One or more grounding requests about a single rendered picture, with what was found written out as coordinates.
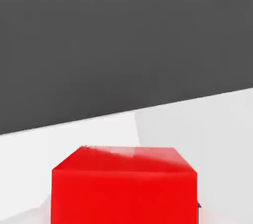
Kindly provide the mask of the small red cube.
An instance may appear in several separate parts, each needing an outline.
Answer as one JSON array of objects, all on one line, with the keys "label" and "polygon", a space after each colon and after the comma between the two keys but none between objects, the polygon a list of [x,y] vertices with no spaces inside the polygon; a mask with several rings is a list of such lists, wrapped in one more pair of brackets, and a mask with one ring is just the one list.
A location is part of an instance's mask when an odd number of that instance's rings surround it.
[{"label": "small red cube", "polygon": [[51,224],[198,224],[197,172],[171,147],[82,146],[52,170]]}]

